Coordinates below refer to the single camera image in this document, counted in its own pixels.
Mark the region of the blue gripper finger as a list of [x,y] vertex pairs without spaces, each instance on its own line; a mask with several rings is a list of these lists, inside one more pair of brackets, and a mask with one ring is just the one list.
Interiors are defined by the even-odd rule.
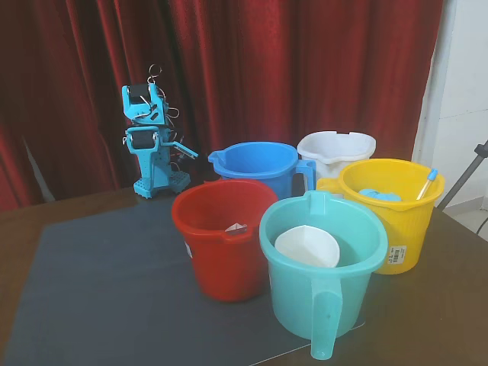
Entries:
[[188,147],[182,145],[177,141],[170,142],[169,146],[177,149],[180,153],[186,155],[190,159],[196,159],[198,157],[198,154],[195,151],[189,149]]

